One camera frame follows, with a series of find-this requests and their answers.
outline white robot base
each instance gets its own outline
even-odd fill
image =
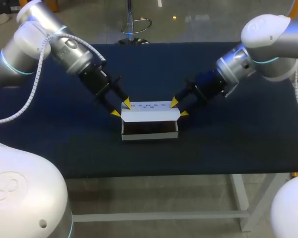
[[[277,238],[298,237],[298,177],[287,182],[276,194],[271,223]]]
[[[0,238],[73,238],[64,178],[48,160],[0,144]]]

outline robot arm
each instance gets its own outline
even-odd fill
[[[120,116],[105,98],[111,89],[131,108],[129,97],[118,85],[120,78],[112,80],[104,71],[105,58],[90,44],[73,36],[67,26],[40,0],[33,0],[24,6],[17,16],[17,22],[21,24],[20,28],[0,51],[0,87],[19,86],[33,74],[38,65],[42,43],[49,37],[50,41],[44,49],[45,57],[51,52],[66,72],[77,75],[112,115]],[[91,52],[99,57],[99,63],[94,62]],[[25,109],[23,107],[13,117],[18,117]],[[11,117],[0,120],[0,123],[10,121]]]
[[[22,24],[12,39],[0,51],[0,87],[20,86],[38,65],[40,48],[47,37],[42,27],[34,22]],[[45,58],[51,51],[47,45]]]
[[[182,111],[183,116],[219,93],[229,92],[256,71],[268,80],[281,81],[297,70],[298,20],[282,15],[261,15],[245,25],[241,39],[241,44],[217,60],[215,69],[198,74],[174,96],[173,107],[189,93],[198,98]]]

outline open box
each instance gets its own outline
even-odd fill
[[[131,102],[132,109],[122,103],[122,140],[178,138],[180,111],[166,102]]]

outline table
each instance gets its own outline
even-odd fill
[[[123,77],[120,84],[132,101],[165,101],[183,88],[185,77],[213,68],[235,45],[99,45],[97,49],[107,59],[107,71]],[[0,89],[0,119],[23,106],[31,87],[29,80],[16,89]],[[120,104],[113,95],[109,99]],[[120,119],[95,105],[77,77],[66,75],[47,59],[32,105],[20,118],[0,125],[0,142],[47,158],[65,178],[273,173],[250,207],[243,186],[235,186],[238,212],[136,214],[131,218],[242,217],[244,231],[254,226],[287,173],[298,171],[298,107],[288,80],[272,83],[253,75],[227,99],[218,96],[179,122],[177,140],[126,143],[121,141],[120,127]],[[235,185],[241,183],[239,175],[232,180]]]

